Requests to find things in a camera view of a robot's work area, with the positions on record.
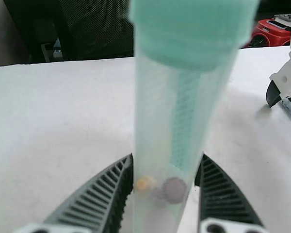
black chair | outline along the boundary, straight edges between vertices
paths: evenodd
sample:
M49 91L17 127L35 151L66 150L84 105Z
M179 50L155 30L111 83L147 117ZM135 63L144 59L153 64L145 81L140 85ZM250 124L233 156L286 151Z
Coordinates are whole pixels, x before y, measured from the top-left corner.
M48 0L63 60L133 56L126 0Z

white table surface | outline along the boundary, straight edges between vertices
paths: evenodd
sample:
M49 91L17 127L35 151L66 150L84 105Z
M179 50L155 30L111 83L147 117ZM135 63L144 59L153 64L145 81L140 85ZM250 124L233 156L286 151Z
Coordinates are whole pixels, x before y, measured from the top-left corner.
M291 119L265 94L288 52L239 52L205 146L272 233L291 232ZM41 222L132 152L133 68L133 58L0 67L0 233ZM179 233L196 232L195 195Z

